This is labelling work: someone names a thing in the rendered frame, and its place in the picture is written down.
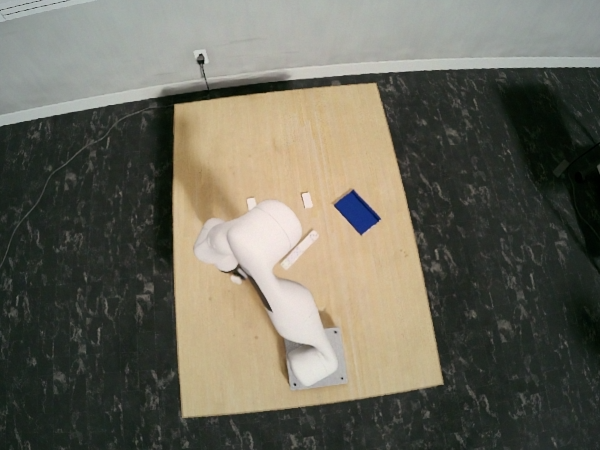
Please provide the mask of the dark blue rectangular pad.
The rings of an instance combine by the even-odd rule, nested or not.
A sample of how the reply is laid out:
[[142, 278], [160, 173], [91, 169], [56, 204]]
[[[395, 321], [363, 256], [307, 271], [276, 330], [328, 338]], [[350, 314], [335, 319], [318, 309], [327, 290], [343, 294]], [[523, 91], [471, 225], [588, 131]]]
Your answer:
[[354, 189], [336, 202], [334, 207], [361, 236], [381, 220]]

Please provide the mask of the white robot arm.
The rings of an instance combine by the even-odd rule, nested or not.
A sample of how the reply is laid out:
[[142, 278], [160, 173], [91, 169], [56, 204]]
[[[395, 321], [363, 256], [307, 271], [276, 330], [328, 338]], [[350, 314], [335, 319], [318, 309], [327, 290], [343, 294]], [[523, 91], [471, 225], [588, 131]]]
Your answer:
[[296, 281], [273, 274], [274, 265], [298, 243], [301, 234], [295, 213], [284, 203], [269, 199], [234, 220], [207, 220], [193, 252], [200, 261], [221, 271], [240, 264], [278, 333], [304, 344], [288, 354], [288, 361], [297, 380], [310, 386], [337, 369], [337, 357], [311, 292]]

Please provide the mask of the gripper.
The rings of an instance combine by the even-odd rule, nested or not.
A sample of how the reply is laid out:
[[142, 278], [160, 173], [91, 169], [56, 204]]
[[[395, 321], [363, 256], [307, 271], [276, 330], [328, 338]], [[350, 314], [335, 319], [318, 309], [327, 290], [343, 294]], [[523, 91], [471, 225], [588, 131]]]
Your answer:
[[[219, 269], [218, 269], [218, 270], [219, 270]], [[221, 270], [219, 270], [219, 271], [221, 271]], [[236, 271], [236, 272], [234, 272], [234, 271]], [[234, 269], [232, 269], [232, 270], [230, 270], [230, 271], [221, 271], [221, 272], [223, 272], [223, 273], [233, 273], [234, 275], [237, 275], [238, 277], [240, 277], [240, 279], [241, 279], [241, 280], [244, 280], [244, 281], [245, 281], [245, 280], [246, 280], [246, 278], [247, 278], [247, 276], [246, 276], [246, 275], [245, 275], [245, 273], [243, 272], [243, 270], [242, 270], [242, 267], [240, 266], [240, 264], [239, 264], [239, 263], [238, 263], [238, 265], [237, 265], [237, 266], [236, 266]], [[239, 274], [238, 274], [238, 273], [239, 273]]]

